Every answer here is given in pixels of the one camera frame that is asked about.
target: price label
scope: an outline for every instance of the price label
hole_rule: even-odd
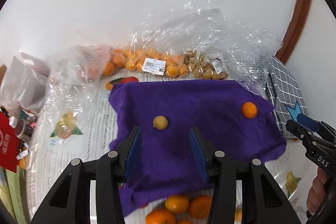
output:
[[[163,75],[165,67],[166,61],[146,58],[142,66],[142,71],[149,72],[154,75]]]

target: red packaging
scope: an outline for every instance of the red packaging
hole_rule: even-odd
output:
[[[14,173],[16,173],[19,141],[14,128],[9,125],[8,118],[0,113],[0,166]]]

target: yellow fruit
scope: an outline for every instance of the yellow fruit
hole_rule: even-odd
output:
[[[129,71],[134,71],[136,67],[136,63],[133,60],[127,60],[125,63],[125,68]]]
[[[153,127],[158,130],[164,130],[168,126],[168,120],[165,116],[157,116],[153,120]]]
[[[112,64],[112,62],[107,62],[105,65],[105,68],[103,70],[103,76],[110,76],[114,74],[116,71],[115,66]]]
[[[175,63],[168,63],[165,74],[170,78],[175,78],[179,74],[179,67]]]
[[[188,68],[187,68],[187,65],[183,64],[180,69],[179,69],[179,72],[178,72],[178,75],[179,76],[185,76],[188,74]]]
[[[119,54],[115,54],[111,62],[116,68],[122,68],[124,67],[125,58]]]
[[[208,218],[211,207],[211,197],[199,196],[189,203],[188,213],[192,218],[205,219]]]
[[[146,224],[176,224],[175,216],[168,210],[156,209],[146,215]]]
[[[294,193],[297,188],[297,181],[292,171],[286,174],[286,190],[289,193]]]
[[[184,213],[189,207],[189,199],[185,195],[173,195],[165,201],[167,210],[175,214]]]

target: human hand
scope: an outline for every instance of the human hand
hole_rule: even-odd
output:
[[[319,167],[317,169],[317,177],[314,178],[307,197],[307,208],[311,213],[317,211],[326,195],[323,187],[327,179],[327,174]]]

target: pile of oranges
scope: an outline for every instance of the pile of oranges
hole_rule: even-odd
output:
[[[166,61],[164,75],[170,78],[188,74],[188,68],[184,63],[184,55],[161,54],[154,49],[138,49],[134,51],[130,48],[125,50],[117,48],[111,51],[110,60],[105,65],[103,76],[110,76],[117,69],[124,67],[129,71],[137,70],[142,72],[143,63],[146,58]]]
[[[146,216],[146,224],[176,224],[174,214],[188,212],[194,219],[206,219],[209,216],[211,197],[198,196],[189,201],[185,195],[170,196],[165,201],[165,209],[155,209]],[[181,220],[177,224],[192,224],[190,221]]]

